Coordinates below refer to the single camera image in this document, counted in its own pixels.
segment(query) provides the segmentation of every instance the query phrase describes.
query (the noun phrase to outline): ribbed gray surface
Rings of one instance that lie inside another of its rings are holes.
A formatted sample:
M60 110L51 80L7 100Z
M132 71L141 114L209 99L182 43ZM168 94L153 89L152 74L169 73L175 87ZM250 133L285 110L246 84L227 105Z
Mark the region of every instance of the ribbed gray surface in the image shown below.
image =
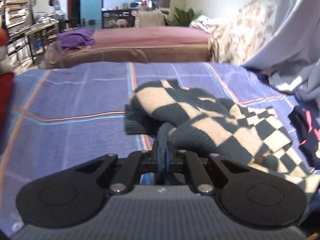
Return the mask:
M92 220L67 229L25 226L14 240L305 240L297 228L259 231L224 215L215 201L188 186L136 186L112 197Z

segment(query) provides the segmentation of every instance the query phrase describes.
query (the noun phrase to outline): green plant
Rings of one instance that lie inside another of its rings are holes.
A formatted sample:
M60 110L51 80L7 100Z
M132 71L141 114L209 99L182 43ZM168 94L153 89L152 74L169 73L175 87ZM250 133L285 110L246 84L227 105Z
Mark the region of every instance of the green plant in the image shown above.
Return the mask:
M195 12L193 11L192 8L190 8L188 11L184 11L184 10L180 10L178 8L174 8L174 19L171 21L171 20L168 20L168 19L165 19L165 21L167 22L168 25L170 26L189 26L190 23L197 19L201 13L197 13L195 14Z

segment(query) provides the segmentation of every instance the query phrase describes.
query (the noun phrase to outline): green and beige checkered garment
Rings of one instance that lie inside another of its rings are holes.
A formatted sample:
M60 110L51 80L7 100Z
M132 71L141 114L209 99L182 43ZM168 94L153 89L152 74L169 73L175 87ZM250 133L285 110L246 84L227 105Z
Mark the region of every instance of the green and beige checkered garment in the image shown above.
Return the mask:
M201 89L181 88L177 80L139 86L126 105L125 130L157 134L163 159L167 141L200 157L218 153L299 185L308 200L320 182L291 147L273 108L243 107Z

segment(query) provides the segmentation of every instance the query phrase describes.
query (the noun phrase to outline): mattress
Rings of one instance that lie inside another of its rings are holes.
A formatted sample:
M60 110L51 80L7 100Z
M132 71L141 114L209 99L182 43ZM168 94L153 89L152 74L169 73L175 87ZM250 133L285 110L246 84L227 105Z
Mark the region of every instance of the mattress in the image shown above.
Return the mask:
M107 153L123 158L151 149L153 138L125 134L124 104L138 85L159 79L177 79L183 87L198 87L245 106L273 107L307 165L287 118L298 102L244 68L206 62L96 62L29 70L14 79L0 145L0 229L12 235L22 226L15 196L26 183ZM320 205L316 198L318 194L309 211Z
M98 61L199 62L209 61L211 51L211 35L187 27L96 29L93 38L89 49L58 53L53 44L39 67L70 68Z

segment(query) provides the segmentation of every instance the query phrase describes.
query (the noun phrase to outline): metal bolt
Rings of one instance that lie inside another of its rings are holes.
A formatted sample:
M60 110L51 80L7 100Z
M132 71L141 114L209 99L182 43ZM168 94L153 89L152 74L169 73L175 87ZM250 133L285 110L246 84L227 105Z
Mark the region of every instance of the metal bolt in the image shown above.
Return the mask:
M126 186L123 185L122 183L115 183L115 184L112 184L110 189L113 191L113 192L122 192L126 189Z
M209 184L201 184L199 185L198 190L202 193L209 193L213 191L213 187Z

